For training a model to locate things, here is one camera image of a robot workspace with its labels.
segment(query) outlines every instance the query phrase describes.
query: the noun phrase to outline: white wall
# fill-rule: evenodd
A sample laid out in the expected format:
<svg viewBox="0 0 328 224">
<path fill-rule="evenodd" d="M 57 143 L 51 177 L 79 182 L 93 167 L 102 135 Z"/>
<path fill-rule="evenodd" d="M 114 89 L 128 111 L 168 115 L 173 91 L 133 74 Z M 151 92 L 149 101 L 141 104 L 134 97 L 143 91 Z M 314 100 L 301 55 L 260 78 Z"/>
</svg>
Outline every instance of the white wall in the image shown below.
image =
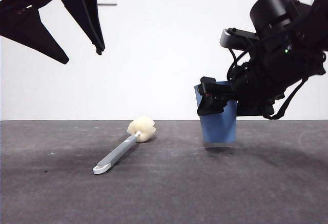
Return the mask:
<svg viewBox="0 0 328 224">
<path fill-rule="evenodd" d="M 42 20 L 70 61 L 2 38 L 2 119 L 197 119 L 193 86 L 202 76 L 225 79 L 232 59 L 221 32 L 254 31 L 256 1 L 118 0 L 99 8 L 107 48 L 98 56 L 55 0 Z M 328 75 L 311 78 L 285 118 L 328 119 L 327 84 Z"/>
</svg>

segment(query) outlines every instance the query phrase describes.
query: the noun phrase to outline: white sponge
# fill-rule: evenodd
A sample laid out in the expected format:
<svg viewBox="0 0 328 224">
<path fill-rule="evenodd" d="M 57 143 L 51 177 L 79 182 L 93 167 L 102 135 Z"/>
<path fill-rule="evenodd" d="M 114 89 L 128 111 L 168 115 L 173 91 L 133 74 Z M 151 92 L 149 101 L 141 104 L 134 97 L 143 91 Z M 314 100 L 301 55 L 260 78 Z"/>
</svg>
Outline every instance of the white sponge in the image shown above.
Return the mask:
<svg viewBox="0 0 328 224">
<path fill-rule="evenodd" d="M 137 143 L 147 142 L 155 133 L 155 122 L 146 116 L 142 116 L 134 120 L 129 124 L 127 132 L 131 135 L 135 135 L 137 132 L 140 134 L 137 136 Z"/>
</svg>

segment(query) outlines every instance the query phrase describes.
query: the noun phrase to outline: brush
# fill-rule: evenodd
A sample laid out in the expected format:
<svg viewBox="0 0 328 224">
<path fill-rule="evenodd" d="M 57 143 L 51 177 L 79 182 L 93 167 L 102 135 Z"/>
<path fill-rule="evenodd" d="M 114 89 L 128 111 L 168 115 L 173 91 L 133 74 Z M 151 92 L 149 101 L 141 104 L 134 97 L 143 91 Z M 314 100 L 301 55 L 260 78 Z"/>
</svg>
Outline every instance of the brush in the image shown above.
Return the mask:
<svg viewBox="0 0 328 224">
<path fill-rule="evenodd" d="M 128 126 L 127 133 L 131 136 L 124 140 L 119 146 L 111 151 L 96 167 L 93 168 L 94 174 L 103 174 L 136 143 L 147 142 L 155 133 L 155 122 L 148 117 L 142 116 L 131 122 Z"/>
</svg>

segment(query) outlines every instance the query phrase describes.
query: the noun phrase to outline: plastic cup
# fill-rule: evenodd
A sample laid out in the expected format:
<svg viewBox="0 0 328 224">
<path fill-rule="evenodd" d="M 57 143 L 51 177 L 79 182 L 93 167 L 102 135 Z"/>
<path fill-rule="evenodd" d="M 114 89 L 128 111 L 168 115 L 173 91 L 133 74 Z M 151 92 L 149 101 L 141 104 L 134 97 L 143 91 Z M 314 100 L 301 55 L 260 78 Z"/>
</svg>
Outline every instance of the plastic cup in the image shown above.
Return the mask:
<svg viewBox="0 0 328 224">
<path fill-rule="evenodd" d="M 228 82 L 217 82 L 221 85 L 228 85 Z M 195 86 L 197 105 L 199 106 L 202 96 Z M 232 143 L 236 141 L 236 117 L 237 101 L 231 100 L 220 114 L 201 115 L 200 123 L 206 143 Z"/>
</svg>

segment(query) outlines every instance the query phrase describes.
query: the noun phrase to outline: table surface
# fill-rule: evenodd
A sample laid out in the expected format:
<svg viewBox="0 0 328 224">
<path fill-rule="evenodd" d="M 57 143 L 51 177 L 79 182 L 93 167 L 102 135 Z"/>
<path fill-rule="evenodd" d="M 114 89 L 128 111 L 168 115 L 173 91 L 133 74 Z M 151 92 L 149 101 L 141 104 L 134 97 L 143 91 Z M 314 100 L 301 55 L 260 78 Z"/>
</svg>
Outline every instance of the table surface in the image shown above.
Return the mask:
<svg viewBox="0 0 328 224">
<path fill-rule="evenodd" d="M 199 121 L 157 121 L 93 175 L 128 124 L 1 122 L 1 223 L 328 223 L 328 121 L 239 121 L 225 148 Z"/>
</svg>

